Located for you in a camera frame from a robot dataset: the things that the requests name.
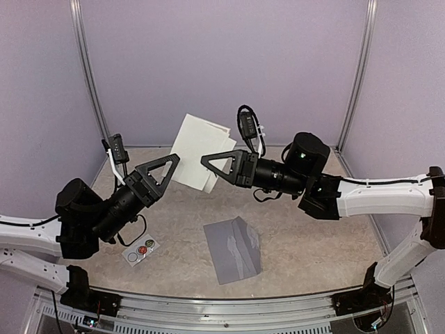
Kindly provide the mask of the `beige letter paper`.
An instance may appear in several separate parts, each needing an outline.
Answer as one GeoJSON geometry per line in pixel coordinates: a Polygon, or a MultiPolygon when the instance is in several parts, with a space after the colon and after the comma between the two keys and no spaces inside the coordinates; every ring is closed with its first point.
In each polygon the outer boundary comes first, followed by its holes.
{"type": "Polygon", "coordinates": [[[180,158],[172,180],[211,193],[218,176],[201,164],[201,158],[233,150],[236,141],[230,132],[229,127],[186,114],[170,151],[180,158]]]}

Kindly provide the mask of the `grey envelope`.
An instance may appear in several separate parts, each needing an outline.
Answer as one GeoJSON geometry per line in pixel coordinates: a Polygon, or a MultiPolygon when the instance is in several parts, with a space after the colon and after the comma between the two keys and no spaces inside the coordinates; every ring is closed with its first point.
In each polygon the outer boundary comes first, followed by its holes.
{"type": "Polygon", "coordinates": [[[207,224],[204,233],[220,285],[261,273],[259,235],[240,216],[207,224]]]}

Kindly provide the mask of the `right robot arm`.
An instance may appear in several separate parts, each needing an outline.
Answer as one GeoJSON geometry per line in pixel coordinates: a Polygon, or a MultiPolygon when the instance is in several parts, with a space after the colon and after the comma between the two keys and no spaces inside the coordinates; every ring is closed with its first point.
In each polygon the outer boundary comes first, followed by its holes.
{"type": "Polygon", "coordinates": [[[396,281],[435,251],[444,249],[444,171],[398,179],[353,179],[323,172],[330,149],[317,136],[300,132],[284,149],[282,162],[257,152],[232,150],[204,155],[201,164],[238,187],[276,191],[298,199],[299,208],[318,220],[373,214],[419,217],[413,231],[366,273],[356,293],[369,309],[396,281]]]}

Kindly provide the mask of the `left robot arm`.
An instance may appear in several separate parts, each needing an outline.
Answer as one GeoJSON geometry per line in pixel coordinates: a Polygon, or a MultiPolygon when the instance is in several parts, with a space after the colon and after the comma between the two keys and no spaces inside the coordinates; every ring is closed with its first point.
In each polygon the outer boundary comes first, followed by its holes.
{"type": "Polygon", "coordinates": [[[56,198],[56,215],[46,220],[1,218],[1,269],[24,276],[41,287],[70,298],[84,310],[97,303],[88,274],[78,266],[63,266],[34,257],[47,253],[65,260],[84,260],[99,250],[101,241],[136,221],[144,208],[162,198],[180,162],[177,154],[138,165],[123,177],[120,188],[105,200],[83,180],[71,180],[56,198]]]}

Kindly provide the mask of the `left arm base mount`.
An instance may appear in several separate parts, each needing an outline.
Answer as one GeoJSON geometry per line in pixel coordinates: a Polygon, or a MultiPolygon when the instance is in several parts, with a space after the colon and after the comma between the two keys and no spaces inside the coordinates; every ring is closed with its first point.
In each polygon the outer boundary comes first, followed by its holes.
{"type": "Polygon", "coordinates": [[[79,310],[93,312],[96,315],[116,317],[122,297],[119,294],[92,289],[88,273],[78,266],[69,265],[67,291],[60,295],[60,302],[79,310]]]}

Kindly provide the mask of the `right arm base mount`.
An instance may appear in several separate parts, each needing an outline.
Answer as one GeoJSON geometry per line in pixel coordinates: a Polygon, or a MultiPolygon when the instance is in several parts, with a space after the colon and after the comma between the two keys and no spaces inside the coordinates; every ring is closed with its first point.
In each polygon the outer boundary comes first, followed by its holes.
{"type": "Polygon", "coordinates": [[[377,264],[374,262],[366,270],[363,285],[359,289],[339,292],[331,296],[336,316],[370,310],[381,307],[385,303],[392,303],[391,289],[381,287],[375,282],[374,273],[377,264]]]}

